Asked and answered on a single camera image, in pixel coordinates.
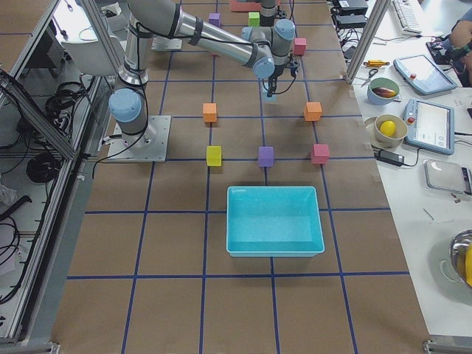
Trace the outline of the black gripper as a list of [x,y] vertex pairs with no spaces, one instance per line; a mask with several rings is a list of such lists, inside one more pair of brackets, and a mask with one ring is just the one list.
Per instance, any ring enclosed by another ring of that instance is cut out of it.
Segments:
[[283,74],[286,69],[290,70],[290,74],[295,80],[298,74],[298,60],[294,58],[293,55],[275,57],[275,70],[273,74],[268,78],[268,81],[263,81],[265,97],[271,97],[276,95],[277,79]]

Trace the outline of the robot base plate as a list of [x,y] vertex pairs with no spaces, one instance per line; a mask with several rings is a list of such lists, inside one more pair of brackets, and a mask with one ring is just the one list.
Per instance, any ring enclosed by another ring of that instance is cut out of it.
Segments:
[[170,133],[170,115],[149,116],[147,130],[136,136],[123,135],[119,125],[114,126],[113,139],[108,149],[108,160],[113,162],[165,162]]

